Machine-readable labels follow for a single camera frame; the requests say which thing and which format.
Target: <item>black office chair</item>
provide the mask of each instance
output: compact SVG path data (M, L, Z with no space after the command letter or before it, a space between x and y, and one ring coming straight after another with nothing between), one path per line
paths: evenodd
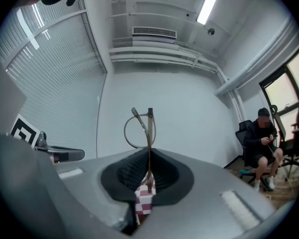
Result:
M241 123L239 123L239 131L237 131L235 133L237 139L239 140L242 148L243 148L243 160L245 163L245 167L249 166L251 168L257 168L255 166L252 166L251 164L249 164L249 160L248 160L248 155L246 152L246 147L243 145L244 142L244 138L247 132L247 128L249 126L249 124L251 124L251 120L246 120L243 121ZM251 179L247 182L248 184L251 184L255 179L256 179L256 172L250 172L250 169L245 169L245 170L240 170L239 171L239 177L242 179L243 176L249 176L251 177ZM263 185L265 186L264 191L268 190L268 191L272 191L271 188L269 188L267 182L263 179L264 175L269 175L269 173L263 173L262 177L260 178L260 181L263 183Z
M286 130L285 130L285 127L280 119L280 116L277 113L277 106L275 106L275 105L270 106L270 110L271 110L271 112L275 118L275 121L277 123L277 126L279 128L279 135L280 135L279 148L281 148L284 151L284 155L290 157L290 158L284 158L284 161L283 161L284 163L281 165L281 167L290 165L289 172L287 175L287 178L289 178L292 166L293 165L299 166L299 162L297 162L297 160L299 160L299 148L297 146L295 146L294 139L285 140ZM296 129L296 126L297 126L296 123L291 126L295 127L295 129L293 131L294 134L299 133L299 128Z

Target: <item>floor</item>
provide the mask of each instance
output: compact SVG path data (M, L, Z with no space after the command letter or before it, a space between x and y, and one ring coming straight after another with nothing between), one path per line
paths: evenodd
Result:
M244 161L242 159L236 160L227 169L230 170L234 175L239 176L240 170L249 169L250 167L244 166ZM291 175L289 181L285 182L286 175L289 171L290 166L281 167L278 169L275 176L275 190L264 192L264 187L261 183L260 193L268 198L269 201L278 209L290 200L295 199L299 194L299 166L292 166ZM249 181L250 177L244 176L243 181L246 183Z

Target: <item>seated man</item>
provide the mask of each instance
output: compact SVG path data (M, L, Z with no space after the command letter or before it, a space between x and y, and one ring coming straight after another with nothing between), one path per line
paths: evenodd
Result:
M275 188L274 174L283 159L283 150L273 145L276 136L277 130L270 121L269 111L266 108L260 109L258 119L249 125L244 139L244 146L247 148L246 158L251 166L257 167L256 191L259 191L260 177L266 171L267 165L272 162L274 163L266 180L271 189Z

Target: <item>air conditioner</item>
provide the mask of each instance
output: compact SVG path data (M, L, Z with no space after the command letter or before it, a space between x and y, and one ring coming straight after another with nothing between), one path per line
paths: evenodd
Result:
M133 36L138 35L151 35L151 36L162 36L167 38L176 39L177 32L170 29L157 28L157 27L146 27L146 26L134 26Z

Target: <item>shoe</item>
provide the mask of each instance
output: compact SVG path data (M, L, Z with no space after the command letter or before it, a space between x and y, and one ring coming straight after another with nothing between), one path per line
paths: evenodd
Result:
M274 177L273 177L273 176L266 178L266 182L267 182L268 187L269 187L270 189L275 189L275 185L274 185Z
M260 185L260 180L256 181L255 180L255 184L254 184L254 189L258 192L259 191L259 185Z

